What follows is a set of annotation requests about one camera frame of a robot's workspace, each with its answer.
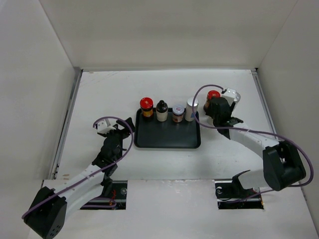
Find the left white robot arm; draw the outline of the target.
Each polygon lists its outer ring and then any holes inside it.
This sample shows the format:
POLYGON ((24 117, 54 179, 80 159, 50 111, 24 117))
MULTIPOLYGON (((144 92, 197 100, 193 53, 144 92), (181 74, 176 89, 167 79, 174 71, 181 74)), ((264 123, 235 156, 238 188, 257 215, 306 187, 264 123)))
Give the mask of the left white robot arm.
POLYGON ((115 118, 115 125, 109 120, 110 117, 102 117, 93 123, 93 128, 105 139, 92 163, 58 187, 42 187, 29 210, 22 215, 24 223, 41 238, 54 238, 72 213, 92 199, 105 199, 111 195, 110 177, 117 169, 117 163, 129 152, 123 148, 123 140, 134 136, 135 127, 131 118, 115 118))

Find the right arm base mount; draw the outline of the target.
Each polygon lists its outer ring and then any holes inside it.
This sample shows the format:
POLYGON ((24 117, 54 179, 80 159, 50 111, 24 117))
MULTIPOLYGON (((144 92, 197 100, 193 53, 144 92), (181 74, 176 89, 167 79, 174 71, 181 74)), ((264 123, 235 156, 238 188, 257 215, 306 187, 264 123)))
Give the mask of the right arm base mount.
POLYGON ((239 182, 241 172, 231 179, 215 180, 215 195, 220 210, 264 209, 261 195, 253 188, 244 189, 239 182))

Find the white-lid brown sauce jar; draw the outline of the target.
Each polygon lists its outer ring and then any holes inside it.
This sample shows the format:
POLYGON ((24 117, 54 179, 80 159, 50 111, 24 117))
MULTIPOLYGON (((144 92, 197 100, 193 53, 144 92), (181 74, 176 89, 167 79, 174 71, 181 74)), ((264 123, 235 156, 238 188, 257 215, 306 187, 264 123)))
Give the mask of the white-lid brown sauce jar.
POLYGON ((182 122, 185 108, 182 105, 176 105, 172 108, 172 120, 175 123, 182 122))

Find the black-cap white powder shaker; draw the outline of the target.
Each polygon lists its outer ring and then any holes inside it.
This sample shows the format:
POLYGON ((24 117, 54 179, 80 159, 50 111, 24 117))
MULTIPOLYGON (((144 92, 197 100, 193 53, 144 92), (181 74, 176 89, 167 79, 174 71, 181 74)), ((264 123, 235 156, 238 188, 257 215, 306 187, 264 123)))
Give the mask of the black-cap white powder shaker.
POLYGON ((156 106, 156 116, 157 120, 164 122, 167 120, 168 116, 168 105, 164 100, 160 100, 156 106))

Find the silver-lid white blue bottle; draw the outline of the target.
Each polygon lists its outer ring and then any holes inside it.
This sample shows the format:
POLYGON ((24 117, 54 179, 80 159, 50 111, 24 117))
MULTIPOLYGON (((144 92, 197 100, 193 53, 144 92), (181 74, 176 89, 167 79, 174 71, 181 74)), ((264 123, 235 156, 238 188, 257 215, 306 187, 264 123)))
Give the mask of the silver-lid white blue bottle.
POLYGON ((233 101, 234 101, 235 103, 238 103, 240 100, 241 100, 241 95, 240 95, 238 92, 236 92, 233 101))

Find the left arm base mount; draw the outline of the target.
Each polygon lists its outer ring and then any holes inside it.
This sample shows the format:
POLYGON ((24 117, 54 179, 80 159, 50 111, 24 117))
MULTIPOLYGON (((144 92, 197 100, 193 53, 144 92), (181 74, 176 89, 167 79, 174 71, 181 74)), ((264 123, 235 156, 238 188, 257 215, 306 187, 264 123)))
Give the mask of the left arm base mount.
POLYGON ((102 194, 87 204, 81 210, 125 210, 127 204, 128 181, 113 181, 105 184, 102 194))

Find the red-lid orange-label jar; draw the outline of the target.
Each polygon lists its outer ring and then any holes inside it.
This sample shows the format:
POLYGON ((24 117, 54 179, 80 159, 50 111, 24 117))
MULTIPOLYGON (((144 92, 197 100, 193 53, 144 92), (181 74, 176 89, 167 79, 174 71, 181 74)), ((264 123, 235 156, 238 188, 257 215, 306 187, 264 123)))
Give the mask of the red-lid orange-label jar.
POLYGON ((210 104, 211 99, 215 99, 215 98, 219 98, 220 97, 220 93, 216 90, 211 90, 207 93, 206 96, 206 102, 203 106, 204 111, 206 112, 208 109, 208 106, 210 104))

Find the red-lid chili sauce jar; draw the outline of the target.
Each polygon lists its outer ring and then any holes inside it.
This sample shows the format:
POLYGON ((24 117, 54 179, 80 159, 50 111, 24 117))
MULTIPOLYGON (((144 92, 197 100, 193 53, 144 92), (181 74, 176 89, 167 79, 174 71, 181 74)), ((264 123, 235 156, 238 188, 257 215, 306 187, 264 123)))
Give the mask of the red-lid chili sauce jar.
POLYGON ((140 100, 140 108, 142 110, 142 116, 145 120, 151 120, 154 117, 153 111, 154 103, 149 97, 144 97, 140 100))

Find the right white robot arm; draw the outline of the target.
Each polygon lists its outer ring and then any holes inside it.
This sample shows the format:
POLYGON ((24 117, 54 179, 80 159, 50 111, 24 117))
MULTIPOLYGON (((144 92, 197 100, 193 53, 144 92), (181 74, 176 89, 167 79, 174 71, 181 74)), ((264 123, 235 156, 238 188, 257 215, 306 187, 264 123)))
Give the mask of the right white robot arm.
POLYGON ((253 187, 281 191, 304 179, 306 170, 296 146, 288 140, 278 141, 253 133, 241 119, 232 116, 234 105, 229 105, 224 97, 212 98, 205 114, 213 119, 221 135, 257 154, 263 161, 263 169, 234 176, 238 180, 231 184, 232 193, 243 197, 253 187))

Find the silver-lid white canister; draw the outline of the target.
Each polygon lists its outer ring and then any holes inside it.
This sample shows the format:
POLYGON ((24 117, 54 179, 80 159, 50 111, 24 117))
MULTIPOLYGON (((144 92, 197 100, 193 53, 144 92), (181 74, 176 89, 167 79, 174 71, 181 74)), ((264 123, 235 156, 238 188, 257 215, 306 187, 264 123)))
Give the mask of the silver-lid white canister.
POLYGON ((184 114, 184 118, 186 121, 188 122, 194 121, 198 105, 199 105, 199 101, 195 97, 190 97, 187 100, 186 107, 185 107, 185 114, 184 114))

